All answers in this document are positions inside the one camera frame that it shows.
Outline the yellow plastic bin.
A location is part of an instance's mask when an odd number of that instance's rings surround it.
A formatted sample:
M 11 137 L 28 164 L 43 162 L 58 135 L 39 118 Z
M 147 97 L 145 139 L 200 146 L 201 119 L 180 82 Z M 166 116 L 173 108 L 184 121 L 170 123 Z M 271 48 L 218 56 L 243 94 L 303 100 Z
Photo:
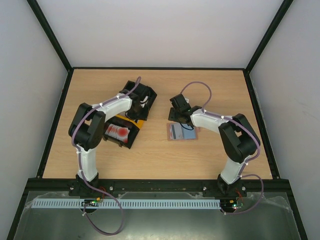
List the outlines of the yellow plastic bin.
M 132 120 L 132 119 L 126 117 L 126 116 L 122 116 L 122 115 L 119 115 L 119 114 L 117 114 L 116 117 L 120 118 L 120 119 L 122 119 L 122 120 L 124 120 L 126 122 L 130 122 L 130 123 L 134 124 L 139 129 L 141 129 L 143 127 L 144 123 L 145 123 L 144 120 L 141 120 L 141 119 Z

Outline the grey striped card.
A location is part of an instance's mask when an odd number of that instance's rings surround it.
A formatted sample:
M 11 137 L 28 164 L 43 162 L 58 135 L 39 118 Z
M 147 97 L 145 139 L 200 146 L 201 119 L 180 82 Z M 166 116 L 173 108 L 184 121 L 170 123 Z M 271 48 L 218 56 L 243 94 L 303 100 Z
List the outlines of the grey striped card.
M 179 123 L 170 123 L 168 125 L 168 139 L 182 140 L 184 138 L 183 129 Z

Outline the black bin with teal cards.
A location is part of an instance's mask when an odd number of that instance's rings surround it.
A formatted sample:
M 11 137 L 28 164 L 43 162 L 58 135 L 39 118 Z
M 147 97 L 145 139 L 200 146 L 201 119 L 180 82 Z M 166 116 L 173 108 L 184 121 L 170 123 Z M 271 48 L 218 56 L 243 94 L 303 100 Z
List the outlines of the black bin with teal cards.
M 151 87 L 139 83 L 129 97 L 132 99 L 131 108 L 125 111 L 124 115 L 134 121 L 146 121 L 157 97 L 156 92 Z

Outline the black bin with red cards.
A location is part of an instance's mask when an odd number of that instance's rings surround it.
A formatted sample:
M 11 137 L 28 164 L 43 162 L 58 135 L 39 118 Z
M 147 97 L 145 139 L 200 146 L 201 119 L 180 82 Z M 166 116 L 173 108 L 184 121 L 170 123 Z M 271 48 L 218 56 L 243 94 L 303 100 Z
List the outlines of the black bin with red cards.
M 104 124 L 102 139 L 131 149 L 144 122 L 144 120 L 131 120 L 125 116 L 116 115 Z

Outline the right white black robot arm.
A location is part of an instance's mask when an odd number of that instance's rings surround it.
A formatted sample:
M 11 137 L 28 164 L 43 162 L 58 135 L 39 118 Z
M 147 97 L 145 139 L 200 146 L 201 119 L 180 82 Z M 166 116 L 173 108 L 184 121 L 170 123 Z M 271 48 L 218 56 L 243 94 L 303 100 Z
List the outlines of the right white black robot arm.
M 217 177 L 217 188 L 224 196 L 229 196 L 235 191 L 243 177 L 244 168 L 261 153 L 259 137 L 243 114 L 221 115 L 199 106 L 186 109 L 171 107 L 168 119 L 186 124 L 190 130 L 197 127 L 219 134 L 227 161 Z

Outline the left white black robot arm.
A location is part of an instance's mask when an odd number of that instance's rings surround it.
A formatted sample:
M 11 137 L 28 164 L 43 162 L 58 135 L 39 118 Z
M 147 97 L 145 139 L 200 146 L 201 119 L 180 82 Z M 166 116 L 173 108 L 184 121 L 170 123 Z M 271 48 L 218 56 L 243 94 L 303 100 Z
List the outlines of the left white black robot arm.
M 101 140 L 131 149 L 156 97 L 151 92 L 119 93 L 104 102 L 78 107 L 68 134 L 76 148 L 79 178 L 88 183 L 98 178 L 96 148 Z

